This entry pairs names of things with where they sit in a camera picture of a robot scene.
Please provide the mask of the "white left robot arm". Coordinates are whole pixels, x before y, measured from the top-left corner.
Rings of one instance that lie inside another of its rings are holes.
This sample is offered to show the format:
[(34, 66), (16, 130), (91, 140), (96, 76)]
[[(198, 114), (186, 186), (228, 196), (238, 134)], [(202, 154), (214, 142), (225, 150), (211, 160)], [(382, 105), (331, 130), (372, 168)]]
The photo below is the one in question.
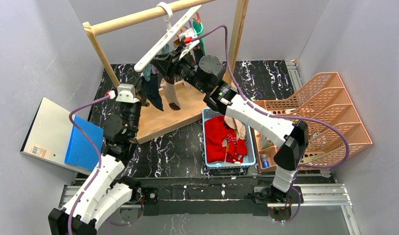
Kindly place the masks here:
[(144, 88), (145, 80), (139, 78), (134, 84), (120, 84), (89, 106), (113, 99), (119, 102), (119, 115), (109, 115), (104, 121), (105, 144), (101, 149), (72, 116), (83, 109), (79, 107), (69, 114), (69, 121), (92, 145), (97, 163), (77, 193), (60, 209), (54, 208), (48, 215), (50, 232), (53, 235), (95, 235), (100, 226), (123, 204), (129, 202), (133, 191), (141, 184), (129, 176), (116, 183), (131, 160), (138, 145), (137, 133), (141, 108), (149, 106)]

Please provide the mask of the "coral clothespin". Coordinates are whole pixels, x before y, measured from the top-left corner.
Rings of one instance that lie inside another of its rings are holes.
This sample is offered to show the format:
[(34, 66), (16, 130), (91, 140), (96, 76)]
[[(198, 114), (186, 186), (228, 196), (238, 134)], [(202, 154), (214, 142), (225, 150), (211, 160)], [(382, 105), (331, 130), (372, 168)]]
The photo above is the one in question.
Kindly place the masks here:
[(201, 23), (201, 16), (200, 16), (199, 12), (196, 12), (196, 16), (193, 17), (193, 20), (194, 20), (197, 24), (200, 24), (200, 23)]

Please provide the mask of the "mint green patterned sock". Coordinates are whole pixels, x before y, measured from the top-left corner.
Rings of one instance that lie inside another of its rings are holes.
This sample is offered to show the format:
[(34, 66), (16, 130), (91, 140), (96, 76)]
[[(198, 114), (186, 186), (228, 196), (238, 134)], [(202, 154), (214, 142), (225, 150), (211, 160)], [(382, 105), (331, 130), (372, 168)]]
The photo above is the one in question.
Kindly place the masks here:
[[(193, 29), (194, 29), (194, 31), (195, 31), (197, 36), (201, 36), (201, 35), (204, 34), (204, 26), (203, 26), (202, 22), (197, 21), (197, 20), (193, 20), (192, 26), (193, 26)], [(202, 50), (203, 54), (205, 55), (206, 54), (206, 45), (205, 45), (204, 38), (201, 38), (199, 40), (199, 44), (198, 45), (199, 45), (200, 49)]]

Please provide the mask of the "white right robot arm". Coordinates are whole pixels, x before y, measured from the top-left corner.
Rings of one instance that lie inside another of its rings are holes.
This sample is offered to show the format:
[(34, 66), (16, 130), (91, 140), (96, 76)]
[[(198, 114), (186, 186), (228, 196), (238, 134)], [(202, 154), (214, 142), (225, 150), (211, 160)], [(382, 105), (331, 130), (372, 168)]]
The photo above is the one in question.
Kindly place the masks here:
[(150, 63), (165, 79), (177, 75), (204, 93), (203, 101), (212, 110), (265, 135), (278, 148), (274, 156), (277, 166), (270, 193), (282, 197), (289, 193), (298, 164), (308, 147), (306, 122), (294, 123), (283, 116), (273, 116), (248, 98), (243, 98), (238, 89), (223, 81), (225, 68), (215, 56), (205, 55), (196, 64), (189, 55), (174, 50), (154, 56)]

